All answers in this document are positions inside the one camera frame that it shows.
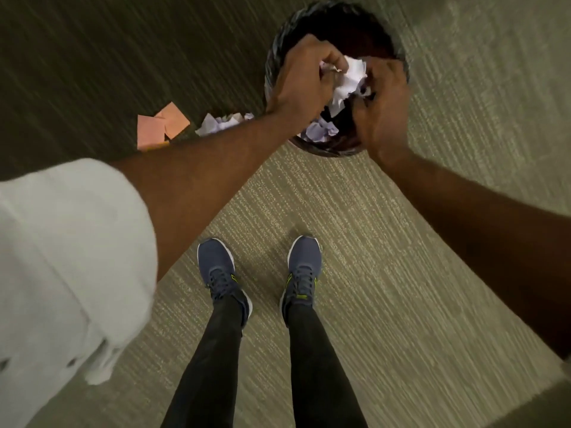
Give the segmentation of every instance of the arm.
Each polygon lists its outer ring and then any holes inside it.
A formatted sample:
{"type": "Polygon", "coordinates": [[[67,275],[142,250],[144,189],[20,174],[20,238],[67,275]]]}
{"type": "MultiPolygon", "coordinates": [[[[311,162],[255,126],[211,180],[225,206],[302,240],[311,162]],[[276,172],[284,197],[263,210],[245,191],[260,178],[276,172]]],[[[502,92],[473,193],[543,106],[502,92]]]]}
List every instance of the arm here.
{"type": "Polygon", "coordinates": [[[373,105],[353,106],[371,158],[496,295],[553,351],[567,357],[571,218],[507,198],[415,155],[406,141],[409,92],[402,67],[372,62],[381,92],[373,105]]]}
{"type": "Polygon", "coordinates": [[[308,35],[286,57],[267,115],[114,163],[147,205],[156,233],[158,279],[261,164],[331,99],[334,78],[320,78],[320,61],[348,68],[334,46],[308,35]]]}

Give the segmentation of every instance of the shoe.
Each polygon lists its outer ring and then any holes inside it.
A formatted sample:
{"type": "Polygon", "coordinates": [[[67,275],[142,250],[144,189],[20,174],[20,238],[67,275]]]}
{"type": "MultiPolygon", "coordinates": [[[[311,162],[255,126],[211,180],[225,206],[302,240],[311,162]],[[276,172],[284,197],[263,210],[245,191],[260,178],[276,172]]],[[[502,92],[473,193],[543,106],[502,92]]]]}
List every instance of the shoe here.
{"type": "Polygon", "coordinates": [[[217,303],[226,296],[236,299],[242,307],[243,329],[252,314],[253,305],[234,275],[232,252],[217,238],[209,238],[198,245],[197,257],[200,275],[210,289],[212,303],[217,303]]]}
{"type": "Polygon", "coordinates": [[[315,287],[321,273],[321,248],[313,237],[299,236],[287,256],[289,276],[280,299],[280,309],[288,326],[288,310],[292,305],[313,308],[315,287]]]}

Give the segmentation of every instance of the white shirt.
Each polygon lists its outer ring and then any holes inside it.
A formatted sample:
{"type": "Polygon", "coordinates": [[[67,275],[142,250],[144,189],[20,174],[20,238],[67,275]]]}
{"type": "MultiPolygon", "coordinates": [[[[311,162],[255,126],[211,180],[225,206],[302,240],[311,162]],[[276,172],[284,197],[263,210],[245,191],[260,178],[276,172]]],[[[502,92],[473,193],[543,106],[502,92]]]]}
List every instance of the white shirt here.
{"type": "Polygon", "coordinates": [[[92,159],[0,183],[0,418],[24,427],[84,365],[108,380],[148,321],[157,273],[145,203],[92,159]]]}

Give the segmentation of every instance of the black jeans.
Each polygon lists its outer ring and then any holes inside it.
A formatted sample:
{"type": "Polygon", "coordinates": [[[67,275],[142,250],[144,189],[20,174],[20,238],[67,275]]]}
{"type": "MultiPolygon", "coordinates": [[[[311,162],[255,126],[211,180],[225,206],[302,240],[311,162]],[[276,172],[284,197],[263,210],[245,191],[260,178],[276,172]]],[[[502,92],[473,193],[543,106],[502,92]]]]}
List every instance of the black jeans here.
{"type": "MultiPolygon", "coordinates": [[[[231,427],[242,337],[240,305],[220,300],[182,375],[161,428],[231,427]]],[[[366,427],[351,384],[315,311],[289,309],[291,387],[297,427],[366,427]]]]}

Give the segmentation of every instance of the white shoe sole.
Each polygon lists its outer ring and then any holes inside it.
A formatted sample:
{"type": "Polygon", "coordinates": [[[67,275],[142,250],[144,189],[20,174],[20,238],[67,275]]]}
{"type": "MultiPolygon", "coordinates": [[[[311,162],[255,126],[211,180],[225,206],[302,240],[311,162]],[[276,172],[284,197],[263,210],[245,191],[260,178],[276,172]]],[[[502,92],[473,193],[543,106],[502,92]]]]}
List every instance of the white shoe sole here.
{"type": "MultiPolygon", "coordinates": [[[[234,264],[234,256],[232,255],[232,252],[228,249],[228,247],[224,244],[224,242],[217,237],[211,237],[211,238],[218,241],[222,246],[224,246],[224,249],[226,250],[226,252],[230,256],[230,259],[232,260],[232,266],[234,267],[234,269],[236,269],[236,265],[234,264]]],[[[196,250],[196,261],[198,261],[198,249],[196,250]]],[[[252,315],[252,311],[253,311],[252,299],[250,299],[249,295],[247,295],[244,290],[242,290],[242,293],[244,293],[244,295],[246,296],[246,299],[248,300],[248,307],[249,307],[248,318],[250,318],[250,316],[252,315]]]]}
{"type": "MultiPolygon", "coordinates": [[[[302,237],[304,237],[304,235],[301,235],[301,236],[297,237],[297,238],[294,240],[294,242],[291,244],[291,248],[289,248],[289,252],[288,252],[288,255],[287,255],[287,267],[288,267],[288,270],[289,270],[289,258],[291,257],[291,251],[294,250],[295,244],[296,244],[297,241],[298,241],[299,239],[301,239],[302,237]]],[[[321,252],[321,245],[319,244],[319,240],[317,240],[315,237],[312,237],[312,238],[318,243],[319,252],[321,252]]],[[[282,311],[282,303],[283,303],[283,301],[284,301],[284,297],[286,296],[286,290],[287,290],[287,285],[285,286],[284,292],[282,293],[282,296],[280,297],[280,312],[282,311]]]]}

